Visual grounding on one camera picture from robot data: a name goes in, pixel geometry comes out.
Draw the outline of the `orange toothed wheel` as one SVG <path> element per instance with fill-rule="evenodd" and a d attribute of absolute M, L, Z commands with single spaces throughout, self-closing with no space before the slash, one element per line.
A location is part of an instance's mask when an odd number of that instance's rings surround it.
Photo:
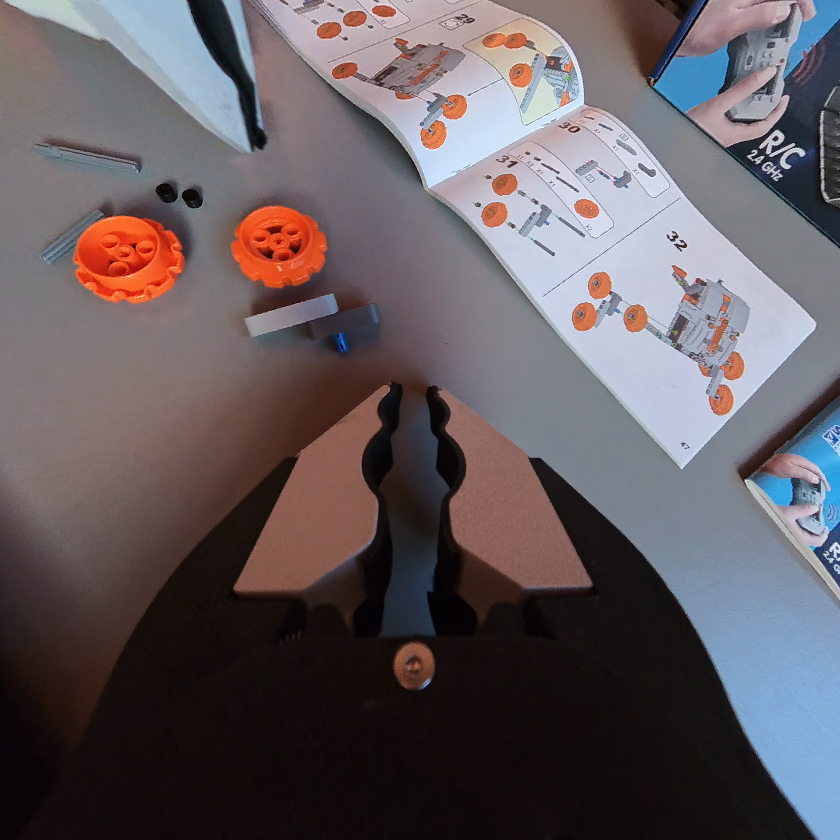
<path fill-rule="evenodd" d="M 107 301 L 142 303 L 171 289 L 184 268 L 182 245 L 172 231 L 148 218 L 106 217 L 79 238 L 73 255 L 77 278 Z"/>
<path fill-rule="evenodd" d="M 320 272 L 328 245 L 312 217 L 287 206 L 263 206 L 236 228 L 231 249 L 247 278 L 282 288 Z"/>

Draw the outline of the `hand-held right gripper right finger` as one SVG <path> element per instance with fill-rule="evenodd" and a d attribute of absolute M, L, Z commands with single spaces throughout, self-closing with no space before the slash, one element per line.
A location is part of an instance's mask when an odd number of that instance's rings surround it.
<path fill-rule="evenodd" d="M 436 634 L 472 634 L 500 603 L 592 594 L 525 451 L 446 390 L 429 387 L 427 404 L 448 486 L 427 595 Z"/>

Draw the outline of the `blue robot kit box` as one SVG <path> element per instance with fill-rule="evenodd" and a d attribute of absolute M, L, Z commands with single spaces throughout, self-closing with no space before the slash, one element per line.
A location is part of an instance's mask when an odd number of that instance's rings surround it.
<path fill-rule="evenodd" d="M 650 81 L 839 242 L 839 2 L 692 2 Z"/>

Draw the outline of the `dark grey axle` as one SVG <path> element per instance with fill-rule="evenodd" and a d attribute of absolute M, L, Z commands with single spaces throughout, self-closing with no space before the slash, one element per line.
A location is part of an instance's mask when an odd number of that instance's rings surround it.
<path fill-rule="evenodd" d="M 50 242 L 39 253 L 39 257 L 48 264 L 54 264 L 63 255 L 71 252 L 77 245 L 80 236 L 93 224 L 105 218 L 101 209 L 97 208 L 74 223 L 67 231 Z"/>
<path fill-rule="evenodd" d="M 142 164 L 135 159 L 126 159 L 110 154 L 103 154 L 90 150 L 70 148 L 54 143 L 35 143 L 33 150 L 41 156 L 57 161 L 73 164 L 90 165 L 98 169 L 117 172 L 140 173 Z"/>

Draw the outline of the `open instruction booklet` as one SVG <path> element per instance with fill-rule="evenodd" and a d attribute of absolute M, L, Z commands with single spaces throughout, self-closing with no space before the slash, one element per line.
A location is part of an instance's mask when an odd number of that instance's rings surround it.
<path fill-rule="evenodd" d="M 254 2 L 403 143 L 586 367 L 682 467 L 814 331 L 579 63 L 492 2 Z"/>

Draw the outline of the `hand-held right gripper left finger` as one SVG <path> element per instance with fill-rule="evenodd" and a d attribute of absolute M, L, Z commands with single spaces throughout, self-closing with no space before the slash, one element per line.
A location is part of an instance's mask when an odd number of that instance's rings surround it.
<path fill-rule="evenodd" d="M 380 484 L 403 388 L 384 385 L 304 448 L 234 592 L 335 606 L 360 636 L 382 629 L 392 537 Z"/>

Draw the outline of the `grey beam assembly blue pin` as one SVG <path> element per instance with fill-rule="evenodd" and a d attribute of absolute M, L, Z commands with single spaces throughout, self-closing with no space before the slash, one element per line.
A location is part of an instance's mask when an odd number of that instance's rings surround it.
<path fill-rule="evenodd" d="M 247 317 L 245 326 L 255 338 L 307 324 L 314 340 L 332 337 L 337 350 L 343 353 L 349 350 L 346 333 L 372 327 L 381 320 L 380 309 L 374 303 L 340 311 L 335 296 L 328 294 Z"/>

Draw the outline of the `blue cover booklet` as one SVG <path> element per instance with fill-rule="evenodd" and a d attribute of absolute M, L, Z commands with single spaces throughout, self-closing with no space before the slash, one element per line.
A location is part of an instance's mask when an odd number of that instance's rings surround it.
<path fill-rule="evenodd" d="M 839 401 L 772 455 L 745 485 L 839 596 Z"/>

